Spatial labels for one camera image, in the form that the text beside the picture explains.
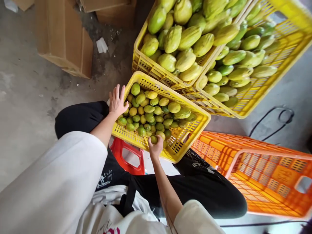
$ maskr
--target white shirt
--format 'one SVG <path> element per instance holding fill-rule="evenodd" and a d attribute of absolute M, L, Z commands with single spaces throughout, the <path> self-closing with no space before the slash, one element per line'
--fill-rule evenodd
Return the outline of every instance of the white shirt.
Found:
<path fill-rule="evenodd" d="M 106 157 L 95 136 L 64 135 L 0 193 L 0 233 L 170 233 L 138 192 L 135 211 L 121 216 L 111 204 L 119 204 L 127 186 L 94 193 Z M 195 200 L 184 204 L 174 225 L 180 234 L 224 233 Z"/>

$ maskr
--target cardboard box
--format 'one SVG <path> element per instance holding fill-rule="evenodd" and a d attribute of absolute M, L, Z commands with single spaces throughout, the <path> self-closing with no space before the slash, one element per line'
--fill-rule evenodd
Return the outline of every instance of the cardboard box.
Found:
<path fill-rule="evenodd" d="M 122 5 L 117 7 L 111 7 L 96 11 L 97 19 L 102 24 L 111 24 L 118 27 L 130 27 L 134 26 L 135 12 L 136 12 L 136 0 L 132 0 L 131 4 Z"/>
<path fill-rule="evenodd" d="M 36 37 L 40 56 L 79 70 L 82 22 L 68 0 L 36 0 Z"/>
<path fill-rule="evenodd" d="M 131 0 L 80 0 L 85 12 L 131 4 Z"/>
<path fill-rule="evenodd" d="M 89 37 L 88 32 L 85 29 L 83 29 L 80 69 L 79 70 L 75 70 L 72 68 L 62 68 L 62 69 L 73 76 L 91 79 L 92 57 L 93 57 L 93 42 Z"/>
<path fill-rule="evenodd" d="M 22 10 L 26 11 L 30 8 L 34 3 L 35 0 L 13 0 L 13 2 Z"/>

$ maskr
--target crate handle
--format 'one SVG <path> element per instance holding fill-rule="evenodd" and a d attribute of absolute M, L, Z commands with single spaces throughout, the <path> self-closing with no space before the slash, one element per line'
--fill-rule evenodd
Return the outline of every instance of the crate handle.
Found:
<path fill-rule="evenodd" d="M 295 189 L 300 193 L 307 193 L 312 185 L 312 179 L 307 176 L 301 176 L 295 185 Z"/>

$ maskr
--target white sleeve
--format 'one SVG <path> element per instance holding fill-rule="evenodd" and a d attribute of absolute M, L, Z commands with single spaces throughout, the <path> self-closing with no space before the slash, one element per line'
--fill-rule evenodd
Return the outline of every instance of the white sleeve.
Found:
<path fill-rule="evenodd" d="M 1 233 L 75 232 L 106 157 L 95 136 L 64 135 L 0 193 Z"/>
<path fill-rule="evenodd" d="M 174 226 L 180 234 L 225 234 L 221 227 L 196 200 L 184 204 L 182 210 L 175 218 Z"/>

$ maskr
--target yellow plastic crate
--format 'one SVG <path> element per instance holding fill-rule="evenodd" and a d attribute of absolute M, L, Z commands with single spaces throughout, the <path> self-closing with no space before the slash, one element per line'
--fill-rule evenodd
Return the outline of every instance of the yellow plastic crate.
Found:
<path fill-rule="evenodd" d="M 246 10 L 248 9 L 249 5 L 252 3 L 253 0 L 248 0 L 245 4 L 245 7 L 241 10 L 240 14 L 235 18 L 233 23 L 237 23 L 240 25 L 245 17 L 247 16 Z M 134 51 L 133 51 L 133 61 L 132 61 L 132 72 L 135 71 L 142 71 L 149 76 L 155 78 L 156 80 L 164 83 L 166 86 L 171 87 L 173 90 L 181 90 L 183 88 L 192 87 L 194 86 L 194 83 L 198 79 L 195 78 L 194 80 L 184 82 L 180 80 L 178 77 L 164 69 L 162 66 L 160 66 L 158 63 L 151 60 L 149 57 L 144 55 L 140 52 L 139 48 L 143 45 L 143 38 L 145 34 L 147 33 L 147 26 L 148 26 L 148 18 L 151 15 L 151 12 L 149 13 L 149 16 L 147 17 L 139 35 L 137 36 L 137 39 L 134 43 Z M 221 50 L 224 48 L 225 45 L 222 46 L 213 46 L 209 52 L 204 56 L 198 64 L 202 66 L 202 72 L 207 70 L 209 67 L 211 67 L 212 63 L 214 62 L 215 58 L 219 55 Z"/>
<path fill-rule="evenodd" d="M 168 161 L 178 163 L 209 123 L 211 115 L 169 87 L 166 87 L 164 84 L 140 71 L 135 72 L 127 84 L 125 90 L 125 101 L 134 83 L 140 84 L 140 86 L 145 90 L 157 92 L 162 98 L 168 98 L 171 101 L 179 103 L 181 106 L 189 108 L 192 113 L 197 115 L 197 120 L 192 123 L 188 123 L 187 127 L 183 129 L 179 127 L 171 129 L 172 136 L 167 139 L 168 147 L 163 149 L 161 153 L 161 156 Z M 113 136 L 129 142 L 134 146 L 149 151 L 148 138 L 139 136 L 136 131 L 131 132 L 124 126 L 120 126 L 115 123 L 112 134 Z"/>
<path fill-rule="evenodd" d="M 250 4 L 245 16 L 257 2 L 260 2 L 262 9 L 265 10 L 266 18 L 277 23 L 275 36 L 281 41 L 281 45 L 276 52 L 270 54 L 266 65 L 275 66 L 278 71 L 271 77 L 252 78 L 252 86 L 246 92 L 237 95 L 239 102 L 232 109 L 199 88 L 199 82 L 195 84 L 195 87 L 181 91 L 184 97 L 211 114 L 246 118 L 311 45 L 312 15 L 299 1 L 255 0 Z"/>

